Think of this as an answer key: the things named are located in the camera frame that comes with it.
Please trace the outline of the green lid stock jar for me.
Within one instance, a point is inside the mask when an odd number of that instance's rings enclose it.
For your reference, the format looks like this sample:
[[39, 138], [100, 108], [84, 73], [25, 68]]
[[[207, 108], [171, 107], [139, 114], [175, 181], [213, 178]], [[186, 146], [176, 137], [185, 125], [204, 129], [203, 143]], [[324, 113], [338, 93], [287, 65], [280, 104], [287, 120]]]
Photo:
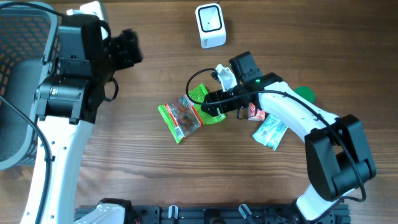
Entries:
[[313, 90], [307, 86], [299, 86], [294, 90], [294, 92], [310, 103], [315, 102], [315, 94]]

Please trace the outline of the green gummy candy bag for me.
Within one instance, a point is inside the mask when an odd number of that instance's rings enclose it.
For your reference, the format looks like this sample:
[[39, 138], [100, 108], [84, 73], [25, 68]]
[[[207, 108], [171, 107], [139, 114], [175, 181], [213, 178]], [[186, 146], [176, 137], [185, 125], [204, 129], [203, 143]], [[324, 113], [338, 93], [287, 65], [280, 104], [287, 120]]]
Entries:
[[186, 94], [159, 105], [157, 109], [177, 144], [201, 126], [216, 124], [226, 118], [222, 113], [215, 117], [208, 115], [201, 110], [200, 105], [192, 103]]

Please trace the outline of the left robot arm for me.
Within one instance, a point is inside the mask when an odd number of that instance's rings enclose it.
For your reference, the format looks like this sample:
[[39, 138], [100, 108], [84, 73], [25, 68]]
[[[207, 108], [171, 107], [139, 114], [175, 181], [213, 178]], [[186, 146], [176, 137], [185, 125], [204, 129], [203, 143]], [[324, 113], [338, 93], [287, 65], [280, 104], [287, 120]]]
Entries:
[[112, 36], [94, 15], [64, 17], [58, 38], [60, 55], [35, 93], [39, 140], [23, 223], [73, 222], [80, 163], [105, 86], [116, 71], [142, 61], [136, 32]]

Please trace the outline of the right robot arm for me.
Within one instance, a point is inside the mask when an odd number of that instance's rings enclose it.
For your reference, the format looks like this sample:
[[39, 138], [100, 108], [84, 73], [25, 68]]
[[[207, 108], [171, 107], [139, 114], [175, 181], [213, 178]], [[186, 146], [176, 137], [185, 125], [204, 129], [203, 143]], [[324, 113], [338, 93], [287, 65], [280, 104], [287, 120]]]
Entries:
[[330, 216], [349, 193], [376, 176], [376, 166], [360, 120], [339, 117], [315, 106], [294, 92], [282, 77], [263, 74], [250, 52], [229, 60], [229, 66], [210, 68], [221, 89], [205, 96], [201, 109], [210, 116], [254, 104], [287, 125], [305, 144], [310, 185], [292, 203], [292, 223], [316, 223]]

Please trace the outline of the mint green wipes pack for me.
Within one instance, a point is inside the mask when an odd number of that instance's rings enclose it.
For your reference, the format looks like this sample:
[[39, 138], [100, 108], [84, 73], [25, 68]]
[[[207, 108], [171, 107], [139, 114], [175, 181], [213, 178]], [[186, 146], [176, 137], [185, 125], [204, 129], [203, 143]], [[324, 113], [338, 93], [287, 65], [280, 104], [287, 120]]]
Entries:
[[287, 125], [276, 116], [269, 114], [260, 128], [252, 135], [252, 137], [264, 146], [271, 147], [275, 151], [286, 130]]

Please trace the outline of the red white tissue pack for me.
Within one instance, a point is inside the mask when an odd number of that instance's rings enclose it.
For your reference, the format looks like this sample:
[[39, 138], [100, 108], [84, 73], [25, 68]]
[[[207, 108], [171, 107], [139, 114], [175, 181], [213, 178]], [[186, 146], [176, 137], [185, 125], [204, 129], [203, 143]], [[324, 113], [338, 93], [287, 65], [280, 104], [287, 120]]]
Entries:
[[248, 120], [264, 121], [265, 119], [266, 119], [266, 112], [258, 109], [254, 104], [250, 103], [248, 106]]

